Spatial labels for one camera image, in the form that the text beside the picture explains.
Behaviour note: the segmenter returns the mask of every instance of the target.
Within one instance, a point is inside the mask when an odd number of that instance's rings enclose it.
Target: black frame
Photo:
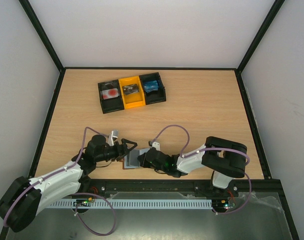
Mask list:
[[[58,81],[56,84],[56,88],[52,97],[52,101],[50,104],[50,108],[48,110],[45,123],[42,129],[42,133],[40,136],[39,143],[37,145],[37,149],[35,151],[35,156],[33,158],[33,162],[28,174],[28,177],[31,178],[35,175],[36,168],[39,162],[39,158],[43,149],[43,145],[46,139],[47,131],[49,128],[49,124],[51,122],[51,118],[54,112],[55,104],[58,98],[58,94],[60,91],[60,87],[64,78],[65,70],[66,69],[109,69],[109,70],[226,70],[226,71],[234,71],[236,75],[236,79],[238,82],[238,86],[240,89],[240,93],[242,96],[243,104],[245,107],[245,111],[247,114],[247,118],[249,121],[249,125],[252,131],[254,143],[256,146],[256,150],[258,153],[258,157],[260,160],[261,168],[264,174],[264,180],[252,180],[252,188],[256,192],[277,192],[279,194],[282,207],[285,211],[285,216],[292,234],[293,239],[299,239],[287,200],[286,196],[281,184],[281,181],[278,179],[272,179],[271,171],[268,166],[268,162],[265,156],[265,152],[263,149],[263,145],[259,136],[259,132],[257,129],[257,125],[255,122],[255,118],[251,109],[251,105],[248,99],[248,95],[244,86],[244,82],[242,79],[241,73],[243,72],[245,66],[249,62],[251,56],[255,52],[257,46],[259,45],[260,41],[262,40],[263,36],[265,35],[267,29],[271,25],[273,19],[277,15],[278,11],[280,10],[281,6],[285,2],[285,0],[275,0],[273,6],[271,7],[270,11],[268,12],[265,20],[263,21],[260,29],[258,30],[255,38],[253,39],[249,49],[247,50],[244,58],[242,59],[238,68],[206,68],[206,67],[64,67],[59,60],[51,42],[49,41],[41,23],[39,22],[31,4],[28,0],[19,0],[23,9],[25,10],[28,18],[30,19],[31,23],[33,24],[36,32],[38,33],[39,37],[41,38],[44,46],[48,50],[53,62],[55,63],[57,69],[59,70],[60,74],[58,77]],[[198,186],[208,185],[210,180],[124,180],[124,179],[93,179],[92,185],[95,186],[102,186],[105,187],[105,193],[109,193],[109,191],[113,191],[115,186],[117,186],[118,191],[128,191],[135,189],[136,191],[141,191],[143,185],[149,185],[150,188],[157,191],[168,191],[172,192],[173,188],[166,187],[175,184],[176,192],[193,192],[195,195],[198,195],[198,191],[196,190]],[[234,180],[235,186],[238,188],[239,192],[247,192],[249,188],[249,184],[247,180]],[[0,234],[0,240],[6,238],[8,228],[3,228]]]

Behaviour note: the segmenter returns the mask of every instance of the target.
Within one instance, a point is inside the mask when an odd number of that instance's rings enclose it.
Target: wooden tabletop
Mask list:
[[[102,113],[98,82],[153,72],[160,73],[166,102]],[[119,139],[129,139],[137,142],[139,148],[146,148],[149,140],[171,124],[182,125],[189,131],[191,140],[185,152],[200,147],[208,136],[245,144],[251,158],[246,172],[252,179],[263,179],[235,73],[228,70],[66,70],[36,176],[63,166],[75,156],[86,126],[107,135],[117,129]],[[88,132],[86,143],[93,135]],[[158,141],[161,151],[171,155],[180,152],[186,139],[182,129],[170,127]],[[211,174],[211,169],[203,167],[180,179],[210,179]],[[121,162],[97,168],[89,176],[93,179],[176,179],[147,168],[124,170]]]

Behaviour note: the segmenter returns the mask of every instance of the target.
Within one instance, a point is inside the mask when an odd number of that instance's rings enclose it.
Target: red and white package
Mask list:
[[[113,99],[119,96],[117,88],[102,91],[103,99]]]

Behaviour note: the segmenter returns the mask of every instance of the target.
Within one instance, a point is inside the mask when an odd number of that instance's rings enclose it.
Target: metal grille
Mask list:
[[[142,199],[111,199],[109,200],[113,208],[115,209],[212,209],[211,200],[142,200]],[[76,205],[75,199],[61,199],[52,203],[47,208],[52,209],[70,209]],[[95,200],[93,203],[86,203],[85,206],[79,208],[91,209],[109,209],[109,205],[101,199]]]

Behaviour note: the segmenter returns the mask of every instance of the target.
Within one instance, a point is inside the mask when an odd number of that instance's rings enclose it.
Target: white wall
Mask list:
[[[243,72],[274,178],[304,240],[304,0],[286,0]]]
[[[274,0],[30,0],[64,66],[237,68]]]
[[[28,174],[57,78],[20,3],[0,0],[0,198]]]

